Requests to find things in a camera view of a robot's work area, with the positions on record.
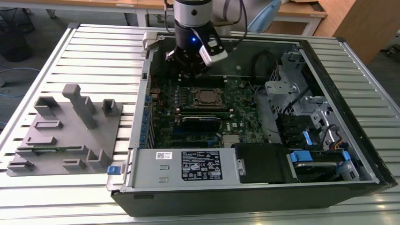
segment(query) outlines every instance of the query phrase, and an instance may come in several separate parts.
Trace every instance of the barcode label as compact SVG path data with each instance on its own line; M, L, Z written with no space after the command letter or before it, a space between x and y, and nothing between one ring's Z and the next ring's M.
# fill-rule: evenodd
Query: barcode label
M172 152L157 152L156 159L172 159Z
M117 6L123 6L123 7L133 7L132 4L116 4Z
M309 16L311 16L311 17L320 17L320 18L324 18L324 17L325 17L324 15L319 15L319 14L311 14Z

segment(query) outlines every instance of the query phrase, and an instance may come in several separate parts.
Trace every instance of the aluminum workbench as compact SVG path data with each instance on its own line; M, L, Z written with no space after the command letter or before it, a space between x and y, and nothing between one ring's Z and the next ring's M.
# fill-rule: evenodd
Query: aluminum workbench
M124 104L113 161L128 156L137 99L143 34L152 28L81 24L68 28L0 135L0 224L381 224L400 221L400 187L327 208L188 217L129 217L105 189L107 174L9 177L8 162L35 118L39 96L61 95L77 83L93 102ZM400 110L347 43L328 37L267 35L308 40L385 164L400 176Z

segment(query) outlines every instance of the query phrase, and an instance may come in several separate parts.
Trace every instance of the black plastic bracket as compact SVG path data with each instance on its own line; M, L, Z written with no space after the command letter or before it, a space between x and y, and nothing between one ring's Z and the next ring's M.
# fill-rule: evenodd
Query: black plastic bracket
M80 22L71 22L68 28L77 29L80 27Z
M344 37L336 37L336 40L337 40L339 42L347 42L345 39L344 39Z

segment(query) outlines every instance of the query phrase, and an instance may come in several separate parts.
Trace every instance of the circuit board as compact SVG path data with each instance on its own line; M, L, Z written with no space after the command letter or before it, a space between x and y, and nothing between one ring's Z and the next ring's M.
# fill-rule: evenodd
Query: circuit board
M237 135L239 141L245 143L264 142L252 102L255 92L248 85L240 88L241 82L239 78L227 78L223 87L211 89L180 87L177 81L157 80L157 85L152 85L159 88L152 92L156 93L155 148L221 148L225 135ZM180 133L175 127L184 117L220 118L220 128L211 133Z

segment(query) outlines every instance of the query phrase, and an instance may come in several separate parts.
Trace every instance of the motherboard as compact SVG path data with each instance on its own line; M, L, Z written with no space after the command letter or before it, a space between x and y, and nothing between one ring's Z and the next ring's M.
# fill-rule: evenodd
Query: motherboard
M223 78L217 87L153 79L155 148L229 148L239 142L264 142L252 88L236 77Z

